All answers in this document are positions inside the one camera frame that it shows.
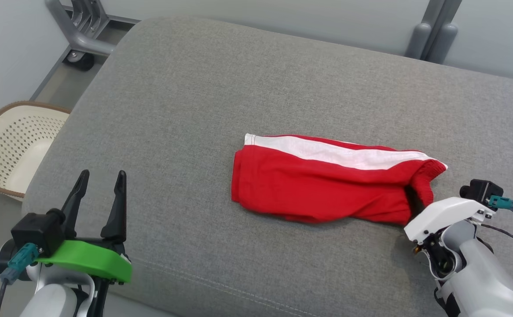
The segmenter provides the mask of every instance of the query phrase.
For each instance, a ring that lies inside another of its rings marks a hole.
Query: gray floor
[[[98,38],[99,40],[117,44],[130,27],[130,25],[119,22],[110,22]],[[61,64],[37,97],[37,101],[72,109],[105,60],[106,58],[97,56],[96,64],[87,72]],[[0,247],[11,238],[10,229],[21,218],[21,206],[22,203],[19,201],[0,194]],[[14,285],[9,286],[5,293],[1,317],[19,316],[26,303],[32,297],[34,289],[35,283],[33,282],[17,281]],[[142,317],[173,316],[117,295],[108,295],[104,315],[106,317],[127,317],[131,315]]]

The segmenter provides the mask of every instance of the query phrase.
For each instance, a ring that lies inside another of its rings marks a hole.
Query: stitched seam
[[[264,297],[260,297],[260,296],[257,296],[257,295],[255,295],[255,294],[251,294],[251,293],[248,293],[248,292],[246,292],[246,291],[241,291],[240,289],[236,289],[236,288],[233,288],[233,287],[227,286],[227,285],[225,285],[225,284],[221,284],[221,283],[218,283],[218,282],[215,282],[215,281],[212,281],[212,280],[208,280],[208,279],[205,279],[205,278],[200,277],[200,276],[198,276],[198,275],[194,275],[194,274],[186,273],[186,272],[180,271],[180,270],[178,270],[178,269],[173,269],[172,267],[168,267],[168,266],[166,266],[166,265],[162,265],[162,264],[159,264],[159,263],[153,263],[153,262],[150,262],[150,261],[147,261],[147,260],[144,260],[144,259],[137,259],[137,258],[135,258],[134,260],[136,260],[136,261],[140,261],[140,262],[143,262],[143,263],[147,263],[147,264],[150,264],[150,265],[155,265],[155,266],[159,266],[159,267],[164,267],[164,268],[166,268],[166,269],[171,269],[172,271],[179,272],[179,273],[182,273],[182,274],[185,274],[185,275],[189,275],[189,276],[193,276],[193,277],[196,277],[196,278],[198,278],[198,279],[201,279],[201,280],[207,281],[207,282],[209,282],[209,283],[216,284],[216,285],[220,285],[220,286],[222,286],[222,287],[226,287],[226,288],[228,288],[228,289],[232,289],[232,290],[234,290],[234,291],[238,291],[239,293],[243,293],[243,294],[245,294],[245,295],[250,295],[250,296],[255,297],[255,298],[257,298],[257,299],[262,299],[262,300],[264,300],[264,301],[271,302],[271,303],[274,303],[274,304],[276,304],[276,305],[281,305],[281,306],[283,306],[283,307],[286,307],[286,308],[289,308],[289,309],[292,309],[292,310],[295,310],[295,311],[299,311],[300,313],[306,313],[307,315],[310,315],[310,316],[313,316],[313,317],[319,317],[319,316],[314,315],[314,314],[312,314],[312,313],[308,313],[307,311],[303,311],[303,310],[297,309],[297,308],[295,308],[295,307],[291,307],[291,306],[289,306],[289,305],[284,305],[284,304],[282,304],[282,303],[278,303],[278,302],[272,301],[272,300],[270,300],[270,299],[265,299]]]
[[[185,280],[188,280],[188,281],[192,281],[192,282],[194,282],[194,283],[198,283],[198,284],[204,285],[204,286],[209,287],[209,288],[214,288],[214,289],[217,289],[218,291],[222,291],[222,292],[224,292],[224,293],[227,293],[227,294],[230,294],[230,295],[233,295],[233,296],[237,296],[237,297],[240,297],[240,298],[242,298],[242,299],[248,299],[249,301],[252,301],[252,302],[255,302],[255,303],[258,303],[258,304],[261,304],[261,305],[265,305],[265,306],[270,307],[270,308],[273,308],[273,309],[278,309],[279,311],[283,311],[283,312],[285,312],[285,313],[290,313],[290,314],[295,315],[295,316],[298,316],[298,317],[303,317],[303,316],[301,316],[301,315],[299,315],[299,314],[297,314],[297,313],[292,313],[291,311],[283,310],[283,309],[281,309],[281,308],[274,307],[273,305],[268,305],[268,304],[266,304],[266,303],[262,303],[262,302],[259,302],[259,301],[255,301],[254,299],[249,299],[248,297],[244,297],[244,296],[241,296],[241,295],[239,295],[239,294],[235,294],[235,293],[232,293],[232,292],[230,292],[230,291],[226,291],[226,290],[224,290],[224,289],[220,289],[220,288],[217,288],[217,287],[215,287],[215,286],[211,286],[211,285],[208,285],[208,284],[206,284],[206,283],[202,283],[202,282],[200,282],[200,281],[196,281],[196,280],[194,280],[194,279],[189,279],[188,277],[184,277],[184,276],[181,276],[181,275],[178,275],[178,274],[174,274],[174,273],[171,273],[171,272],[165,271],[164,269],[162,269],[162,268],[160,268],[160,267],[157,267],[156,269],[158,269],[159,271],[164,272],[164,273],[166,273],[166,274],[168,274],[168,275],[172,275],[172,276],[174,276],[174,277],[177,277],[177,278],[179,278],[179,279],[185,279]]]

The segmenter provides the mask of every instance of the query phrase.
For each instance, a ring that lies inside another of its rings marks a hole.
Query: red fabric
[[[297,137],[351,150],[399,152],[382,146]],[[289,221],[319,223],[355,217],[406,225],[411,210],[404,187],[411,185],[426,206],[433,201],[431,180],[445,170],[446,166],[434,159],[363,170],[245,145],[235,154],[231,199],[246,209]]]

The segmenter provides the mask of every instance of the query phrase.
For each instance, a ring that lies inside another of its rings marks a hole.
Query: teal cable connector
[[[39,255],[37,245],[26,243],[19,249],[16,255],[8,261],[8,267],[0,274],[0,280],[6,280],[8,285],[12,285],[26,269],[26,266],[34,263]]]
[[[509,209],[513,212],[513,200],[507,197],[492,195],[489,199],[489,207],[497,209]]]

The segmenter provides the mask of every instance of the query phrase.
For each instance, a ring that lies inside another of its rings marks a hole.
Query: white panel
[[[0,0],[0,108],[29,99],[67,46],[44,0]]]
[[[195,15],[403,55],[428,0],[102,0],[106,13],[145,20]]]
[[[513,0],[465,0],[445,65],[513,78]]]

